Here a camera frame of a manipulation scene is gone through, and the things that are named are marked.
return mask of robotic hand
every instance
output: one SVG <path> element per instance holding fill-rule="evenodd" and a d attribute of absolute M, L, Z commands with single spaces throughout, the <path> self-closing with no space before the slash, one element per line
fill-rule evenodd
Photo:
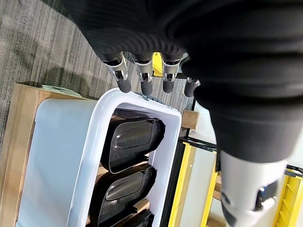
<path fill-rule="evenodd" d="M 209 109 L 230 226 L 253 226 L 275 203 L 303 123 L 302 0 L 62 0 L 120 89 L 131 89 L 130 52 L 143 93 L 153 52 L 171 92 L 182 65 Z"/>

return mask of black metal bar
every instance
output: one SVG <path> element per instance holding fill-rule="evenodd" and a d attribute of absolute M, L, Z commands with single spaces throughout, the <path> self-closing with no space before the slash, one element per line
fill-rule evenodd
<path fill-rule="evenodd" d="M 217 151 L 217 146 L 215 144 L 208 143 L 206 141 L 202 141 L 202 140 L 198 140 L 198 139 L 194 139 L 194 138 L 191 138 L 188 136 L 179 137 L 179 142 L 185 142 L 185 143 L 190 144 L 193 147 L 207 150 L 210 152 Z"/>
<path fill-rule="evenodd" d="M 297 166 L 287 165 L 286 169 L 296 170 L 296 171 L 300 172 L 301 174 L 303 174 L 303 169 L 300 167 L 297 167 Z"/>
<path fill-rule="evenodd" d="M 294 172 L 291 172 L 291 171 L 289 171 L 287 169 L 285 170 L 284 175 L 291 176 L 291 177 L 299 176 L 299 177 L 303 178 L 302 174 L 294 173 Z"/>

